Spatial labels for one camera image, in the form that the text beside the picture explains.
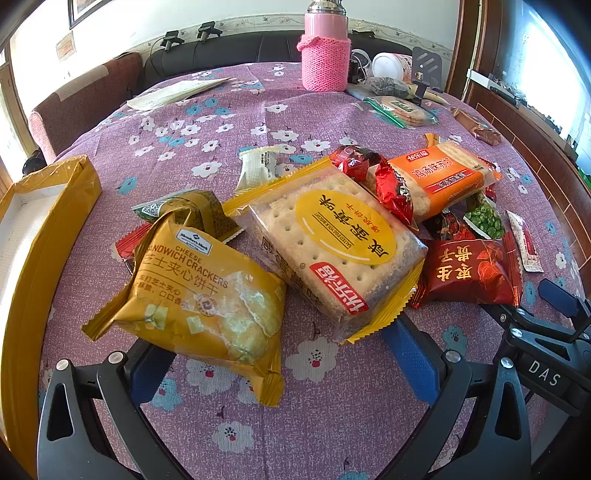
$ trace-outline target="picture frame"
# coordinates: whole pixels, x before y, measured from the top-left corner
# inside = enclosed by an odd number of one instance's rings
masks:
[[[70,30],[111,0],[67,0]]]

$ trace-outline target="yellow cardboard box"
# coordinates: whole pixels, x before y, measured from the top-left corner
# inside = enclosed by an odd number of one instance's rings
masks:
[[[0,432],[36,477],[38,376],[61,271],[102,188],[86,155],[15,183],[0,200]]]

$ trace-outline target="pink knitted cover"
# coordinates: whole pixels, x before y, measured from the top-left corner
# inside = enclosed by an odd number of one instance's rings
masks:
[[[302,35],[297,45],[301,52],[302,81],[314,92],[344,92],[349,76],[351,41]]]

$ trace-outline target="pink thermos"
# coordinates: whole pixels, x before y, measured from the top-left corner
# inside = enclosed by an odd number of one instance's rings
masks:
[[[351,41],[341,0],[314,0],[306,13],[306,32],[298,43],[302,82],[314,92],[342,92],[347,87]]]

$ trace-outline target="paper document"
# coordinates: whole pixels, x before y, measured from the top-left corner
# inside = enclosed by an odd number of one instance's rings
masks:
[[[168,85],[154,92],[146,93],[131,100],[127,100],[127,106],[134,110],[152,110],[169,103],[185,100],[191,95],[214,88],[229,78],[216,80],[181,80],[173,85]]]

